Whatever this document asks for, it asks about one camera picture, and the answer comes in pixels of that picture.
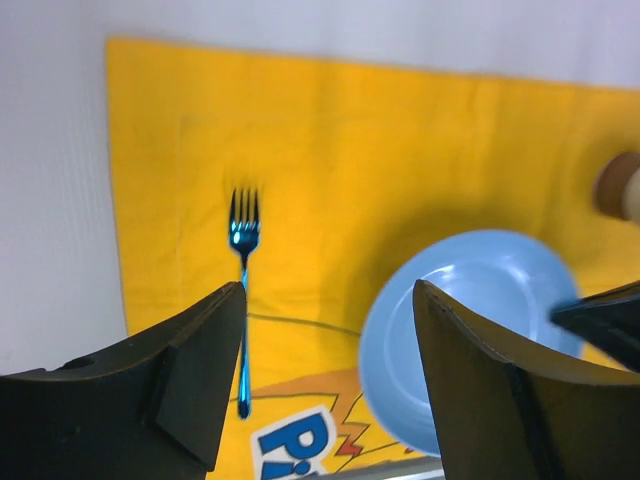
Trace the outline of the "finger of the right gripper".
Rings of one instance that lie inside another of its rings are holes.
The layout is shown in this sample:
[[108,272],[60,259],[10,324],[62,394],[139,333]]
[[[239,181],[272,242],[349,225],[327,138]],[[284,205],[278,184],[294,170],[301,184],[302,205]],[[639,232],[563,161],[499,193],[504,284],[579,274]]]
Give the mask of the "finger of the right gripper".
[[551,322],[639,372],[639,282],[565,303]]

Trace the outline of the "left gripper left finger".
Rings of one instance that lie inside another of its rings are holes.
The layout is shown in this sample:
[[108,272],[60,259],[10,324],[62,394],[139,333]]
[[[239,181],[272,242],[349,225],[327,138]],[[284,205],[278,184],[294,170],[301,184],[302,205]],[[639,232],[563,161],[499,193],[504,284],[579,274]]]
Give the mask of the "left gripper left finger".
[[1,380],[5,479],[203,479],[217,463],[243,286],[55,370]]

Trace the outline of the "yellow Pikachu placemat cloth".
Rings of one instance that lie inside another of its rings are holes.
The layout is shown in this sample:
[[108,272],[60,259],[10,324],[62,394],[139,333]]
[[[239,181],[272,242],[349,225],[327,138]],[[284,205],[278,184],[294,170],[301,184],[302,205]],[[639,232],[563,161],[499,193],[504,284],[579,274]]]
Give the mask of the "yellow Pikachu placemat cloth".
[[408,460],[373,419],[360,331],[428,245],[537,238],[587,294],[639,277],[639,232],[592,185],[639,146],[637,90],[262,55],[114,37],[111,171],[126,322],[142,331],[239,276],[231,194],[260,196],[250,260],[251,417],[229,411],[217,479],[255,479],[260,433],[327,409],[330,473]]

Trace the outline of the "metal cup with paper sleeve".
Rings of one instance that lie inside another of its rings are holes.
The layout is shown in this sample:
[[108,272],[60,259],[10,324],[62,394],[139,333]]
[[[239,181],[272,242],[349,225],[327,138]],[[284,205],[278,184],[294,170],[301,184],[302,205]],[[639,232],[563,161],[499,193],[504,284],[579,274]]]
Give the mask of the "metal cup with paper sleeve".
[[600,171],[593,191],[595,208],[603,215],[639,225],[639,153],[613,157]]

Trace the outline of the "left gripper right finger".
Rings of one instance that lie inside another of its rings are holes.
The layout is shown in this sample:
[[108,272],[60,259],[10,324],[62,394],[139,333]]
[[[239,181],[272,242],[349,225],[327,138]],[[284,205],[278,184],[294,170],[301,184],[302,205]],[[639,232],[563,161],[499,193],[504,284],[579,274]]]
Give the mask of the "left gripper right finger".
[[413,288],[448,479],[636,479],[639,376],[559,353]]

